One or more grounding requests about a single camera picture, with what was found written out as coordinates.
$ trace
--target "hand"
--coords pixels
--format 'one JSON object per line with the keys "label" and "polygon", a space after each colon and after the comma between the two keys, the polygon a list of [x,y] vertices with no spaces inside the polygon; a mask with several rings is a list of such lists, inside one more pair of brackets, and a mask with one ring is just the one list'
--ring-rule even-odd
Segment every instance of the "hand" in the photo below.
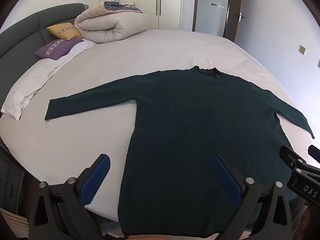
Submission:
{"label": "hand", "polygon": [[302,240],[310,224],[311,205],[307,201],[304,202],[304,205],[308,207],[301,217],[300,225],[298,226],[298,229],[293,236],[293,240]]}

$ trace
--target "purple pillow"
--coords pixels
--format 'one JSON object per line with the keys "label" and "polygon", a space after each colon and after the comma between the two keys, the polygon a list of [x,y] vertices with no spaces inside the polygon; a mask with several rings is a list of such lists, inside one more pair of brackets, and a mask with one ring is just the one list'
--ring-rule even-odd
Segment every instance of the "purple pillow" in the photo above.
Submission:
{"label": "purple pillow", "polygon": [[70,41],[57,39],[38,49],[35,54],[39,58],[51,58],[53,60],[57,60],[66,55],[74,45],[82,41],[82,39],[77,37],[72,38]]}

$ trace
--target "bed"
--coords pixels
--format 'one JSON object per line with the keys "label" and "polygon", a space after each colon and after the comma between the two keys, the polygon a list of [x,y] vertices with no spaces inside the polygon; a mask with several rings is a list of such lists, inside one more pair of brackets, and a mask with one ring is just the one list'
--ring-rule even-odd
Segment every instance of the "bed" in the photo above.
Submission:
{"label": "bed", "polygon": [[[62,5],[23,19],[0,35],[0,43],[15,33],[0,50],[0,102],[16,80],[36,61],[34,52],[54,39],[46,27],[73,22],[83,4]],[[239,76],[294,106],[279,82],[236,44],[202,33],[148,30],[122,41],[97,44],[66,63],[36,93],[20,121],[3,114],[0,137],[12,155],[33,176],[51,184],[77,177],[101,154],[111,159],[111,169],[87,208],[117,221],[120,184],[126,153],[134,129],[134,101],[45,121],[50,99],[69,96],[120,78],[158,70],[189,69],[198,65]],[[280,117],[293,149],[314,164],[307,150],[310,134]]]}

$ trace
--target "headboard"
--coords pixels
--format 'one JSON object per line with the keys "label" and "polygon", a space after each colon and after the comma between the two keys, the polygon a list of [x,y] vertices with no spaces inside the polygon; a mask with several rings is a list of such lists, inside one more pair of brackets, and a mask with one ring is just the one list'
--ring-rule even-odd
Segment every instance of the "headboard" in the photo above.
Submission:
{"label": "headboard", "polygon": [[75,18],[86,9],[82,3],[51,7],[0,33],[0,108],[14,83],[39,60],[35,52],[56,39],[47,27],[64,22],[74,24]]}

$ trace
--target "brown door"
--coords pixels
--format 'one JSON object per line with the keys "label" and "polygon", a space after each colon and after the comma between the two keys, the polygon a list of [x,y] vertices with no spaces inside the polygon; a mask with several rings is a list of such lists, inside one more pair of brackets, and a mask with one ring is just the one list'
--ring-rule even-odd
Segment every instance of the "brown door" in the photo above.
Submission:
{"label": "brown door", "polygon": [[237,30],[241,24],[244,15],[242,15],[243,0],[230,0],[229,16],[224,37],[232,42],[235,42]]}

